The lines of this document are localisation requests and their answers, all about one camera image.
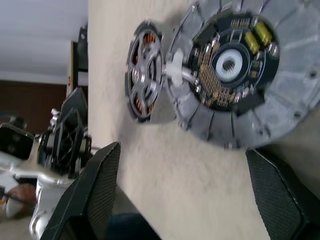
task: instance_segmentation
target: brown wall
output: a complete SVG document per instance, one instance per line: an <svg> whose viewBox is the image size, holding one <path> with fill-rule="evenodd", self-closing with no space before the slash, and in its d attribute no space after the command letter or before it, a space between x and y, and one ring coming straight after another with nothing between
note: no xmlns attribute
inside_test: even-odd
<svg viewBox="0 0 320 240"><path fill-rule="evenodd" d="M87 97L88 87L83 87L83 91ZM51 109L59 111L65 98L65 85L0 80L0 114L24 118L27 130L33 134L48 128Z"/></svg>

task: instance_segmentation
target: white bearing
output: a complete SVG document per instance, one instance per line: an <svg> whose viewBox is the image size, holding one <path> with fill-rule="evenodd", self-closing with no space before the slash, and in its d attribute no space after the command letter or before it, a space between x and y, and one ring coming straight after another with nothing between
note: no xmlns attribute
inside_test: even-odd
<svg viewBox="0 0 320 240"><path fill-rule="evenodd" d="M227 62L232 63L229 69L225 69L225 64ZM220 80L224 82L231 82L241 72L242 65L243 59L240 52L235 49L229 49L219 57L216 63L215 72Z"/></svg>

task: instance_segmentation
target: circuit board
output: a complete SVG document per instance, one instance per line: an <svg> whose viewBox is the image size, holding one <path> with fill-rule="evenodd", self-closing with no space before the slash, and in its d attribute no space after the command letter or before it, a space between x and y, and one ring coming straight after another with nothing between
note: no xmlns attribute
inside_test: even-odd
<svg viewBox="0 0 320 240"><path fill-rule="evenodd" d="M213 16L193 43L187 67L199 80L191 87L202 104L245 112L263 101L263 90L275 78L280 59L272 52L279 46L277 36L266 21L228 10Z"/></svg>

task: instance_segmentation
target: yellow capacitor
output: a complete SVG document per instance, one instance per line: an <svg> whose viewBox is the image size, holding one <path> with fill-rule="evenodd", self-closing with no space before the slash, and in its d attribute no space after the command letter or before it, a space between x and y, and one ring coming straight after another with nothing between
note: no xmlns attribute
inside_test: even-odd
<svg viewBox="0 0 320 240"><path fill-rule="evenodd" d="M269 43L271 43L272 40L272 35L270 34L270 32L268 31L268 29L266 28L265 24L263 22L258 22L255 27L254 27L256 34L258 34L258 36L260 37L261 41L263 42L263 44L265 46L269 45Z"/></svg>
<svg viewBox="0 0 320 240"><path fill-rule="evenodd" d="M254 34L251 31L248 31L244 36L244 40L245 40L246 44L248 45L252 54L255 55L259 51L260 46L259 46Z"/></svg>

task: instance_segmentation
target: white ceiling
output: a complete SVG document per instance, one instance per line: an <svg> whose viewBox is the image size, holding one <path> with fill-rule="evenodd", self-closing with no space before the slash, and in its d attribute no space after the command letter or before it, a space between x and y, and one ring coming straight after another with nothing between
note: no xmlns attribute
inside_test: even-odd
<svg viewBox="0 0 320 240"><path fill-rule="evenodd" d="M88 0L0 0L0 73L66 76L87 21Z"/></svg>

